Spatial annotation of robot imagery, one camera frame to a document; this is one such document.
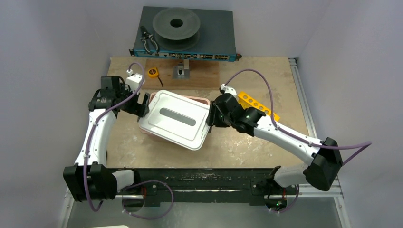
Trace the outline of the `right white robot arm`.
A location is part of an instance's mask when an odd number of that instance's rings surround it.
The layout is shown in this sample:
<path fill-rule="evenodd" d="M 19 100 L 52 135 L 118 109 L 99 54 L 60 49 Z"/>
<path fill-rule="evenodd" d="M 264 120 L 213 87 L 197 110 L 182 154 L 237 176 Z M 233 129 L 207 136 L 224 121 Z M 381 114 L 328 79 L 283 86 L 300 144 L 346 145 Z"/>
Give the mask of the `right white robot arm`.
<path fill-rule="evenodd" d="M 259 109 L 244 109 L 228 93 L 212 101 L 206 123 L 218 128 L 232 127 L 239 133 L 269 141 L 302 161 L 302 164 L 293 167 L 274 168 L 267 180 L 267 188 L 272 193 L 279 193 L 291 185 L 307 183 L 318 190 L 328 191 L 343 164 L 335 140 L 327 137 L 322 141 L 292 130 L 299 137 L 295 139 L 284 132 L 287 127 L 272 121 Z"/>

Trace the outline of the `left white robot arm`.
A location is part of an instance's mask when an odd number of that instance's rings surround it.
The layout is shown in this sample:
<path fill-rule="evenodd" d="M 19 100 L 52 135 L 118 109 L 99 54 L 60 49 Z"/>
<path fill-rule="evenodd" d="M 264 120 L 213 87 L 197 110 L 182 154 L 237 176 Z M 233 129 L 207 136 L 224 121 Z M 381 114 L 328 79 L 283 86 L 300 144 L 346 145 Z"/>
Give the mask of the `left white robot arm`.
<path fill-rule="evenodd" d="M 122 189 L 129 194 L 141 190 L 142 182 L 135 177 L 133 170 L 109 169 L 106 158 L 107 144 L 118 113 L 123 111 L 139 118 L 147 114 L 150 95 L 146 93 L 143 101 L 138 102 L 143 84 L 141 74 L 127 79 L 101 77 L 101 88 L 88 104 L 89 123 L 83 146 L 74 164 L 63 171 L 63 178 L 75 201 L 112 200 Z"/>

